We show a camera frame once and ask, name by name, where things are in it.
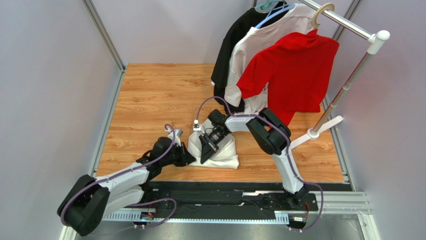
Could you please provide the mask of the white cloth napkin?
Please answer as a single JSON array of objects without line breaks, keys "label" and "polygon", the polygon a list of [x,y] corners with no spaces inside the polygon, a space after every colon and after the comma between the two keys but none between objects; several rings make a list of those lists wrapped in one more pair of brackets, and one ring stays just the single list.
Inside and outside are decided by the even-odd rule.
[{"label": "white cloth napkin", "polygon": [[202,145],[199,139],[201,131],[194,131],[188,137],[187,150],[195,157],[195,162],[191,166],[206,168],[221,168],[236,170],[239,166],[239,156],[237,155],[237,147],[235,138],[229,134],[219,144],[218,153],[214,154],[204,163],[201,163]]}]

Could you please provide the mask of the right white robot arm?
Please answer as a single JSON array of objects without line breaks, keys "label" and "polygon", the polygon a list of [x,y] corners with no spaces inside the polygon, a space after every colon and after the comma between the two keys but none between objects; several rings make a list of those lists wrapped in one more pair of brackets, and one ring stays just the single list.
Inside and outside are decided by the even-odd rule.
[{"label": "right white robot arm", "polygon": [[286,202],[290,205],[302,203],[309,191],[300,177],[291,149],[291,131],[270,109],[264,108],[257,114],[225,115],[213,110],[207,117],[212,124],[210,133],[198,138],[201,146],[200,163],[204,164],[224,148],[220,143],[234,132],[250,132],[259,147],[271,155],[287,192]]}]

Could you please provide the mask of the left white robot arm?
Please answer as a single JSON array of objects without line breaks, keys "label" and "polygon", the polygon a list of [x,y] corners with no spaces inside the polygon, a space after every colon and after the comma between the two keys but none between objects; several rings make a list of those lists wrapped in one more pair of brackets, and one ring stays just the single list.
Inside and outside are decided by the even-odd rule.
[{"label": "left white robot arm", "polygon": [[196,161],[184,143],[160,137],[153,148],[130,166],[110,175],[81,176],[57,209],[61,222],[80,236],[92,233],[104,217],[142,203],[148,182],[168,165],[185,167]]}]

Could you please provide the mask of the red t-shirt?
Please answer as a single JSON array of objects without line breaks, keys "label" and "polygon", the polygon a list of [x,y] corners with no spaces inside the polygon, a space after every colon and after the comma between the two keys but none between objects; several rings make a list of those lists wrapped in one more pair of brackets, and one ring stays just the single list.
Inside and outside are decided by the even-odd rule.
[{"label": "red t-shirt", "polygon": [[243,99],[267,87],[267,107],[288,125],[296,112],[320,112],[339,46],[317,30],[292,32],[257,53],[236,85]]}]

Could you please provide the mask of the black t-shirt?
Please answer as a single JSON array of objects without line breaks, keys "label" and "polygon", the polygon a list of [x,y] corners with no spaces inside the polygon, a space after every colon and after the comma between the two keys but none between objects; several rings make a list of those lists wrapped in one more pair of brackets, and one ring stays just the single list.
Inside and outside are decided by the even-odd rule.
[{"label": "black t-shirt", "polygon": [[272,46],[278,39],[278,33],[289,33],[291,26],[284,26],[285,21],[294,15],[290,9],[277,15],[263,25],[262,29],[255,26],[267,17],[266,13],[259,13],[253,7],[240,16],[230,27],[222,41],[221,48],[211,75],[214,83],[214,96],[224,99],[230,72],[230,60],[234,47],[241,50],[236,67],[246,67],[251,58],[259,51]]}]

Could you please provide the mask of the teal hanger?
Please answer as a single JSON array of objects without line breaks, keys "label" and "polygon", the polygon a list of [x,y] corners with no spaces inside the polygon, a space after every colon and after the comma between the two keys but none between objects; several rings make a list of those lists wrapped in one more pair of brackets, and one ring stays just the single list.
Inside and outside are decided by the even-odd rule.
[{"label": "teal hanger", "polygon": [[253,8],[262,14],[274,13],[285,6],[287,2],[285,0],[255,0]]}]

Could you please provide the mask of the white flower print t-shirt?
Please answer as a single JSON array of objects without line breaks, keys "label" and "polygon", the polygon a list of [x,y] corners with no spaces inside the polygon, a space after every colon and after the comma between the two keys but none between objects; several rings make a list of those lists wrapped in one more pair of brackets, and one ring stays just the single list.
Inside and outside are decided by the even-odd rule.
[{"label": "white flower print t-shirt", "polygon": [[261,93],[243,99],[242,92],[237,86],[252,58],[290,33],[307,34],[314,29],[312,19],[315,11],[312,8],[295,3],[284,9],[282,13],[265,17],[260,23],[251,27],[232,51],[223,98],[230,106],[237,108],[235,110],[237,113],[252,114],[267,106],[266,87],[261,88]]}]

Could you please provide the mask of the blue hanger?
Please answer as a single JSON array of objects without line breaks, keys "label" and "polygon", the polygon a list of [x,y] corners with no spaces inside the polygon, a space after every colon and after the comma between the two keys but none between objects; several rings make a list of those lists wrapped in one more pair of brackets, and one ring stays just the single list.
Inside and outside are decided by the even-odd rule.
[{"label": "blue hanger", "polygon": [[255,26],[255,28],[260,29],[265,23],[267,23],[268,21],[270,21],[274,17],[293,9],[295,6],[296,6],[295,4],[293,4],[293,5],[286,4],[286,5],[283,5],[280,9],[276,8],[276,11],[274,11],[274,8],[273,8],[271,10],[271,14],[268,14],[267,17],[264,20],[262,20],[260,23],[258,23]]}]

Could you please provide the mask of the wooden hanger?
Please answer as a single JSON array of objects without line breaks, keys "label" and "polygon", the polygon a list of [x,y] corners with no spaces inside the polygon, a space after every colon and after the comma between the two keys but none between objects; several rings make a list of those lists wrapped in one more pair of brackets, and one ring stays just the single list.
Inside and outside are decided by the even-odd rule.
[{"label": "wooden hanger", "polygon": [[320,6],[314,13],[312,20],[311,20],[311,25],[314,29],[318,29],[320,27],[320,23],[318,22],[318,17],[327,10],[331,10],[334,11],[335,10],[335,4],[332,2],[327,2],[325,4],[323,4],[322,6]]}]

